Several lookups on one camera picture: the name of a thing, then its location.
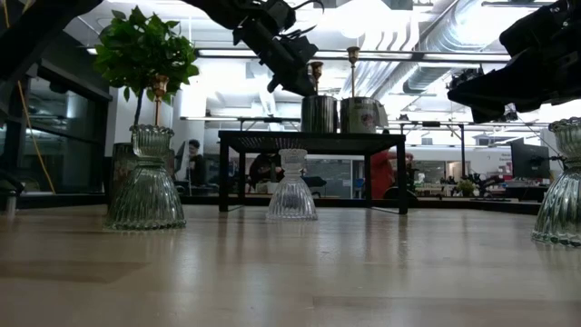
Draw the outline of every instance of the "ribbed glass vase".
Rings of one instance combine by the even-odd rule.
[[[164,167],[173,131],[152,125],[134,125],[133,151],[137,167],[112,199],[105,228],[154,230],[185,226],[182,203]]]
[[[300,178],[300,169],[304,167],[307,151],[285,149],[280,150],[279,154],[284,178],[272,195],[269,211],[266,214],[267,220],[317,220],[315,203],[309,186]]]
[[[533,230],[534,240],[581,246],[581,118],[549,125],[567,169],[547,191]]]

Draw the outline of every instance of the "robotic arm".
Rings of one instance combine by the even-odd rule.
[[[500,35],[512,57],[488,74],[468,74],[451,85],[448,99],[472,109],[476,123],[500,118],[514,104],[526,113],[541,104],[581,98],[581,5],[558,0],[516,21]]]
[[[306,36],[281,35],[296,22],[295,9],[283,0],[185,0],[203,10],[216,23],[233,30],[234,44],[243,41],[274,76],[269,92],[280,84],[295,94],[309,96],[315,88],[307,63],[319,48]]]

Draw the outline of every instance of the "brass candlestick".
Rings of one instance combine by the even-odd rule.
[[[319,79],[323,75],[323,63],[312,62],[310,63],[310,69],[312,76],[315,78],[315,93],[319,95]]]
[[[351,97],[355,97],[355,63],[359,60],[359,47],[352,46],[347,48],[349,53],[349,62],[351,63]]]
[[[162,98],[167,92],[167,84],[170,82],[170,77],[166,75],[157,74],[153,79],[153,93],[155,94],[155,125],[160,123],[160,111],[162,109]]]

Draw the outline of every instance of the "desk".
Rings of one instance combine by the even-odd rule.
[[[539,203],[545,199],[545,192],[548,186],[523,186],[506,188],[507,197],[517,198],[519,201],[534,200]]]
[[[240,172],[246,171],[246,154],[277,153],[280,149],[304,149],[309,154],[363,155],[365,158],[365,200],[361,207],[371,207],[371,156],[392,146],[397,147],[398,167],[406,165],[406,136],[388,134],[315,134],[296,132],[238,132],[219,131],[220,137],[220,196],[221,212],[229,211],[228,159],[230,148],[240,154]],[[405,169],[398,169],[398,187],[407,189]],[[244,205],[246,183],[239,174],[238,203]],[[408,196],[399,192],[399,214],[408,212]]]

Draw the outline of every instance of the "window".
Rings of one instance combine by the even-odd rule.
[[[100,193],[106,100],[87,99],[42,77],[25,85],[32,133],[56,192]],[[0,149],[10,155],[2,155],[0,164],[25,184],[27,192],[51,192],[20,98],[11,99],[18,103],[11,105],[13,110],[0,130]]]
[[[58,193],[101,192],[103,152],[100,145],[35,129],[33,133],[46,170]],[[23,161],[16,174],[25,183],[33,184],[28,188],[31,191],[51,191],[30,132],[26,135]]]
[[[98,139],[102,113],[97,103],[69,91],[62,84],[34,78],[30,83],[28,111],[33,125],[42,125],[84,139]]]

